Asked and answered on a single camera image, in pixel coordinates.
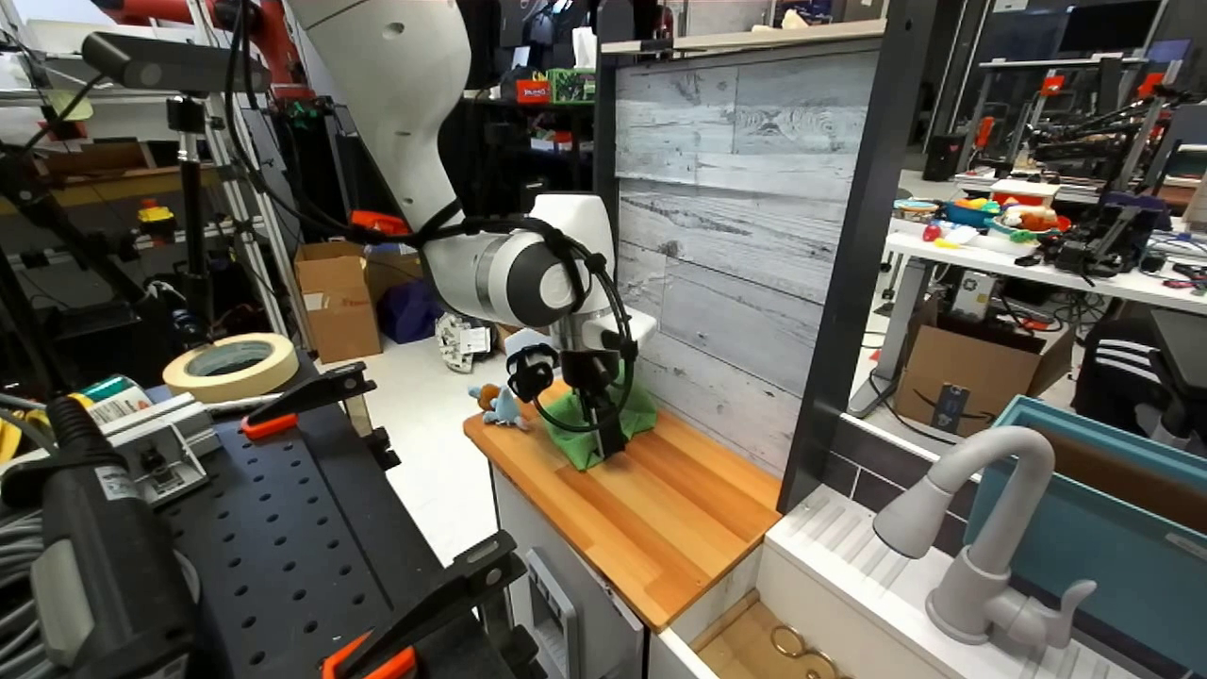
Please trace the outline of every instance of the white faucet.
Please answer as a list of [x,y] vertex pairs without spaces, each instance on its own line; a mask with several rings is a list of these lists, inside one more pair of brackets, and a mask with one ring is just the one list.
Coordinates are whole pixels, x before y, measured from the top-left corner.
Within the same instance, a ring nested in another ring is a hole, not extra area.
[[1067,644],[1072,618],[1098,585],[1073,580],[1061,598],[1061,613],[1048,613],[1043,604],[1010,589],[1010,558],[1054,467],[1054,453],[1042,434],[995,428],[965,437],[917,486],[893,498],[872,530],[903,558],[926,556],[941,530],[949,496],[1002,456],[1019,462],[1010,482],[981,536],[958,550],[941,580],[930,589],[926,615],[937,632],[968,644],[988,638],[1015,653]]

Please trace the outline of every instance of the masking tape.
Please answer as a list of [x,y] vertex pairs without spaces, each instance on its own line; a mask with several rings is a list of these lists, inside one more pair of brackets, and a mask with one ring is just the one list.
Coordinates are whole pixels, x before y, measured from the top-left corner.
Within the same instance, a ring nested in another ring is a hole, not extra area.
[[[196,370],[213,350],[236,350],[236,348],[253,348],[253,356],[265,356],[265,360],[256,360],[253,368],[236,368],[228,373]],[[222,403],[222,400],[265,397],[285,387],[292,373],[297,373],[297,350],[290,339],[272,332],[248,332],[248,337],[227,337],[211,348],[177,356],[163,370],[163,387],[168,387],[174,394],[193,394],[201,403]]]

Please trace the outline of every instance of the tape roll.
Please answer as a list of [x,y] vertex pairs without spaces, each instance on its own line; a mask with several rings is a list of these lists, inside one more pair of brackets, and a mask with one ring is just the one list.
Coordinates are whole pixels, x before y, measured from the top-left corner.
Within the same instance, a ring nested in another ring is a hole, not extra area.
[[265,397],[297,373],[297,350],[285,337],[227,337],[201,350],[177,356],[163,387],[193,394],[201,403]]

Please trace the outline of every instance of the black pegboard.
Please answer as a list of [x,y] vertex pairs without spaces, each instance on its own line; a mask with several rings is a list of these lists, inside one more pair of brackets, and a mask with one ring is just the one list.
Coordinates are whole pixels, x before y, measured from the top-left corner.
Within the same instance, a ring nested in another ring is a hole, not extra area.
[[228,677],[313,673],[387,618],[387,598],[301,434],[253,444],[228,423],[218,437],[208,486],[163,516],[201,570]]
[[[253,444],[218,423],[208,486],[163,511],[201,573],[201,607],[222,657],[203,673],[301,679],[364,632],[384,632],[434,589],[442,563],[349,434],[340,407],[313,407],[297,434]],[[465,613],[419,643],[426,679],[510,677]]]

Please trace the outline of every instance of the sink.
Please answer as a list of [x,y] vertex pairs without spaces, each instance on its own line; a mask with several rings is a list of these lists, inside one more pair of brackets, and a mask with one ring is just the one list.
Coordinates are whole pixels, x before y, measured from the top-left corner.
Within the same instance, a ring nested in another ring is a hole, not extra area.
[[749,598],[756,598],[756,604],[765,604],[768,615],[793,628],[808,644],[827,653],[841,677],[857,679],[1135,677],[1081,643],[1019,661],[995,644],[960,644],[946,638],[925,615],[925,598],[946,568],[949,558],[937,550],[917,563],[893,556],[873,541],[872,511],[819,486],[763,541],[756,550],[749,550],[724,580],[653,638],[648,677],[716,677],[695,644]]

